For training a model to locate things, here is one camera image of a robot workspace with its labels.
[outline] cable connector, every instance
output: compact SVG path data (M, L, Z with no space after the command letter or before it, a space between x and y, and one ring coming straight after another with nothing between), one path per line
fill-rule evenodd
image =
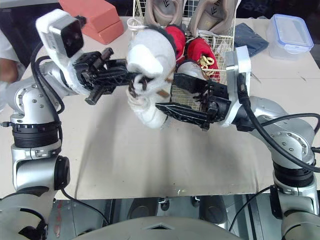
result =
M10 121L4 121L0 123L0 127L3 127L3 128L8 128L8 127L11 127L12 125L13 124Z
M87 19L84 16L75 16L76 19L80 22L81 28L83 28L87 24Z
M237 93L238 93L238 99L240 104L250 104L250 99L248 95L248 89L246 85L246 74L245 73L239 73L237 79Z

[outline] blue denim cloth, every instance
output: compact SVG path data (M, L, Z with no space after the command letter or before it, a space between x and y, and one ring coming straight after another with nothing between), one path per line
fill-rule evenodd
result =
M247 46L249 56L260 53L268 47L269 43L254 32L247 24L241 23L235 26L234 46Z

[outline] camera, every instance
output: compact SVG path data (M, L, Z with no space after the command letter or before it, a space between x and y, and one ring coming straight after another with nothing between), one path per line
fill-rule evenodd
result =
M66 15L60 18L49 27L49 32L52 38L49 37L48 41L50 47L68 58L84 46L80 21L74 17Z

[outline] plastic food container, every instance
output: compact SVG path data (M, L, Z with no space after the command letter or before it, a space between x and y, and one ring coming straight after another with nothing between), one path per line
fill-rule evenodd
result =
M297 16L273 15L266 37L270 56L275 59L295 61L314 46L305 21Z

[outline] black cable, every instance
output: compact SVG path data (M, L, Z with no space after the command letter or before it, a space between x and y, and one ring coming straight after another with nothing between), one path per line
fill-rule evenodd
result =
M112 224L113 223L113 211L114 211L114 200L111 199L110 203L110 212L109 212L109 222Z
M298 113L298 114L290 114L286 116L281 116L277 117L275 119L272 119L270 121L266 121L264 123L261 123L263 127L270 125L270 124L275 124L277 122L283 121L283 120L288 120L288 119L296 119L296 118L306 118L306 117L314 117L318 119L318 123L316 124L314 128L314 134L317 134L319 129L320 129L320 115L317 113Z
M312 147L311 150L316 154L320 154L320 149L317 149L316 147Z
M73 197L70 196L68 193L66 193L65 189L61 189L61 192L62 192L62 194L63 194L67 199L70 199L71 201L74 201L74 202L76 202L76 203L78 203L78 204L81 204L81 205L83 205L83 206L85 206L85 207L87 207L87 208L95 211L96 213L100 214L101 217L103 218L103 220L105 221L105 224L106 224L106 225L110 225L110 223L109 223L109 221L107 220L106 216L105 216L101 211L99 211L98 209L96 209L96 208L93 207L93 206L90 206L89 204L86 204L86 203L84 203L84 202L82 202L82 201L79 201L78 199L73 198Z
M261 191L257 192L255 195L253 195L248 201L246 201L246 203L239 209L239 211L235 214L234 218L233 218L233 221L230 225L230 228L229 228L229 232L231 232L232 228L234 227L235 223L236 223L236 219L239 215L239 213L241 213L241 211L248 205L250 204L250 202L255 199L257 196L259 196L260 194L264 193L265 191L269 190L270 187L266 187L265 189L262 189Z
M49 108L50 108L50 110L51 110L51 112L53 114L54 121L56 123L60 123L60 118L59 118L59 115L58 115L58 113L56 111L56 108L53 105L53 103L51 102L47 92L45 91L45 89L44 89L44 87L41 84L41 81L39 79L39 76L42 76L42 74L40 73L40 70L39 71L37 70L36 57L37 57L37 54L38 54L39 50L42 48L42 46L43 46L43 43L40 42L32 52L32 55L31 55L31 58L30 58L31 71L32 71L33 78L34 78L34 81L35 81L36 85L38 86L40 92L42 93L42 95L44 96L46 102L48 103L48 106L49 106ZM58 126L58 132L59 132L59 138L60 138L61 143L62 143L62 141L63 141L63 132L62 132L61 125Z
M40 63L44 60L50 59L49 56L41 56L39 57L35 62L35 69L38 72L38 76L41 79L41 82L45 85L45 87L52 93L54 98L59 102L60 104L60 110L57 111L58 114L61 114L65 110L65 104L62 101L61 97L57 94L57 92L53 89L53 87L48 83L48 81L45 79L45 77L42 75L40 71Z
M298 165L299 167L309 170L311 172L320 173L320 168L316 166L309 165L300 159L296 158L292 154L288 153L286 150L284 150L276 141L270 136L269 133L264 129L264 127L260 124L258 119L256 118L255 114L253 113L250 102L244 101L242 103L243 108L248 115L250 121L252 122L255 129L259 132L259 134L264 138L264 140L273 147L279 154L287 158L289 161L293 162L294 164Z
M259 132L259 134L264 138L264 140L272 147L274 148L279 154L284 156L286 159L291 161L292 163L298 165L299 167L315 172L320 173L320 168L307 164L300 159L296 158L286 150L284 150L271 136L270 134L264 129L264 127L261 125L261 123L256 118L254 112L251 109L251 102L250 98L248 96L247 86L246 86L246 77L244 74L239 74L237 77L237 88L238 88L238 99L239 103L242 104L247 116L249 117L251 123L255 127L255 129Z

